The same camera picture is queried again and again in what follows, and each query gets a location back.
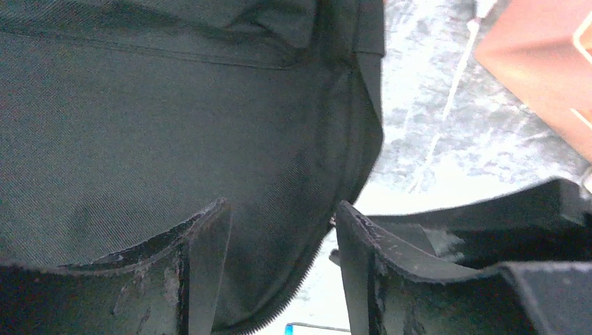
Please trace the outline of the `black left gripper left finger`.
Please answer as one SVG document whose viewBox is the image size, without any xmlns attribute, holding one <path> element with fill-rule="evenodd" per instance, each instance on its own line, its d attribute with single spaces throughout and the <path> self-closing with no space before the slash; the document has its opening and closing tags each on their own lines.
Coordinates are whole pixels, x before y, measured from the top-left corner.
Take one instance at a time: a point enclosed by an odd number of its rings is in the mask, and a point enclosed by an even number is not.
<svg viewBox="0 0 592 335">
<path fill-rule="evenodd" d="M 88 265 L 1 263 L 2 334 L 209 334 L 232 212 L 218 199 Z"/>
</svg>

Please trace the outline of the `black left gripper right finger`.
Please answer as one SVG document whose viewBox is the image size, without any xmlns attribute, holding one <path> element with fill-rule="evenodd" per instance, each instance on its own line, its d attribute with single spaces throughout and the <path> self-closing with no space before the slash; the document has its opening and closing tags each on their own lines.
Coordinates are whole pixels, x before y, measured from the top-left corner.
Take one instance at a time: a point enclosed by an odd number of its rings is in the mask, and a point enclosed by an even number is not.
<svg viewBox="0 0 592 335">
<path fill-rule="evenodd" d="M 476 269 L 416 248 L 348 203 L 336 221 L 353 334 L 591 333 L 591 261 Z"/>
</svg>

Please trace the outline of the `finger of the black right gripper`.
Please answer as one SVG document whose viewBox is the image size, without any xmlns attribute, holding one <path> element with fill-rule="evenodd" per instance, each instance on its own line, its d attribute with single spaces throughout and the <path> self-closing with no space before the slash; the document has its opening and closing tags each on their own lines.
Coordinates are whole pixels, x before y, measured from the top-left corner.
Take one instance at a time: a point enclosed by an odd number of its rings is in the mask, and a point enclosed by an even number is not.
<svg viewBox="0 0 592 335">
<path fill-rule="evenodd" d="M 503 261 L 591 261 L 591 203 L 568 179 L 460 207 L 370 220 L 430 255 L 476 269 Z"/>
</svg>

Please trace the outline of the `black student backpack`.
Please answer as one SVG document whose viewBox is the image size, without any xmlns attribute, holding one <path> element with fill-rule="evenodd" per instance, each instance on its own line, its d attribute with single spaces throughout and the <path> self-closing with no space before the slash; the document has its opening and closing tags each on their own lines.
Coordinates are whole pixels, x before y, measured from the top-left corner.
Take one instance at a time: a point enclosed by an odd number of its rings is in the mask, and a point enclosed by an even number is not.
<svg viewBox="0 0 592 335">
<path fill-rule="evenodd" d="M 88 265 L 224 198 L 209 334 L 289 305 L 383 140 L 382 1 L 2 1 L 1 263 Z"/>
</svg>

